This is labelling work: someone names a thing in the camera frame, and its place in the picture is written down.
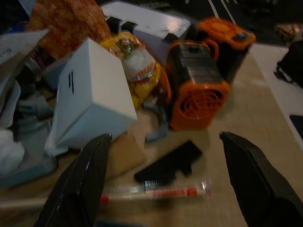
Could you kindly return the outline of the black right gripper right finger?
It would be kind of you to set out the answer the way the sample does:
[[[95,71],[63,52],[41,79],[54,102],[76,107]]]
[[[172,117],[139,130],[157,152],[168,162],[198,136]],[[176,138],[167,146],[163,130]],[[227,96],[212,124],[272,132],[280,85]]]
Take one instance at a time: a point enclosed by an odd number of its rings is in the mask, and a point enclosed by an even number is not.
[[[249,227],[301,227],[303,202],[263,151],[239,135],[220,132],[230,183]]]

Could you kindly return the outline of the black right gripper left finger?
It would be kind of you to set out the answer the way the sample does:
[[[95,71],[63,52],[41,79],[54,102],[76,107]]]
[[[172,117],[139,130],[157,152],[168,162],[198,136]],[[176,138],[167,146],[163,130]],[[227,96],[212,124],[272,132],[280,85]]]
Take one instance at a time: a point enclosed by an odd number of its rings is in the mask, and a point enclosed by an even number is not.
[[[103,192],[110,133],[89,141],[64,170],[39,214],[36,227],[92,227]]]

